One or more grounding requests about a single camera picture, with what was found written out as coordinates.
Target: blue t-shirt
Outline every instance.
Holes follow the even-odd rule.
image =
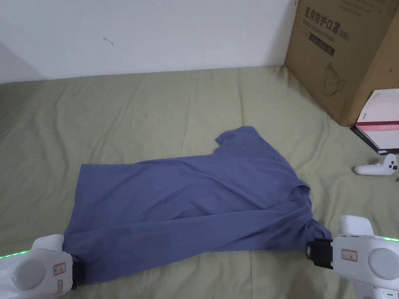
[[[253,127],[224,132],[205,156],[82,165],[64,251],[87,283],[203,252],[304,251],[331,233],[309,188]]]

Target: t-shirt sleeve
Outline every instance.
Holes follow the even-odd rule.
[[[222,133],[216,142],[217,155],[230,155],[245,158],[268,158],[277,161],[286,160],[258,134],[254,127],[241,127]]]

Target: cardboard box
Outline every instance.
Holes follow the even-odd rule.
[[[340,125],[399,88],[399,0],[300,0],[285,65]]]

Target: white wall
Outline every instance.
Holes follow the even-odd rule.
[[[294,3],[0,0],[0,83],[282,64]]]

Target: green led light strip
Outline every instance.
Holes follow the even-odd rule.
[[[17,255],[19,255],[19,254],[24,254],[24,253],[27,253],[27,252],[29,252],[29,250],[23,251],[23,252],[14,253],[14,254],[9,254],[9,255],[7,255],[7,256],[0,256],[0,258],[9,258],[10,256],[17,256]]]
[[[393,238],[384,238],[384,240],[387,240],[387,241],[395,241],[395,242],[399,242],[399,240],[398,240],[398,239],[393,239]]]

